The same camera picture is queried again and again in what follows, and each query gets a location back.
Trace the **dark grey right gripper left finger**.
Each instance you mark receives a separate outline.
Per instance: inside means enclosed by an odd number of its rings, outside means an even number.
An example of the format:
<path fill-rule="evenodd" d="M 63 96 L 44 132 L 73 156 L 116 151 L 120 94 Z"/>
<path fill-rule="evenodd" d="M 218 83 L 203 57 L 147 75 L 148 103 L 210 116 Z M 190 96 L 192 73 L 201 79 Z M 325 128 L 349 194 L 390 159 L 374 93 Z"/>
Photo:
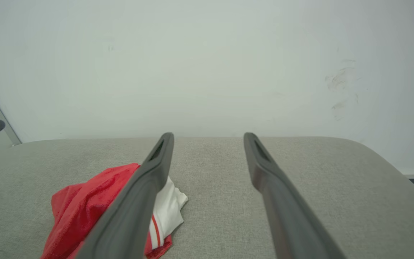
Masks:
<path fill-rule="evenodd" d="M 165 186 L 174 150 L 164 133 L 148 157 L 90 231 L 78 259 L 141 259 L 156 195 Z"/>

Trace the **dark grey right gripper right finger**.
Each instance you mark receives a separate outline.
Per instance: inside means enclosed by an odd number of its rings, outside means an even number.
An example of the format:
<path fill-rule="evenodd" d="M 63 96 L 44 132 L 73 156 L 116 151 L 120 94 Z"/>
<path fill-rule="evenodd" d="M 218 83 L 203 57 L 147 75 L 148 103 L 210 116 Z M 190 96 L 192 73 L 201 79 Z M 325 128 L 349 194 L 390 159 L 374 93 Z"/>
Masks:
<path fill-rule="evenodd" d="M 253 186 L 261 193 L 278 259 L 344 259 L 289 177 L 258 136 L 244 134 L 244 149 Z"/>

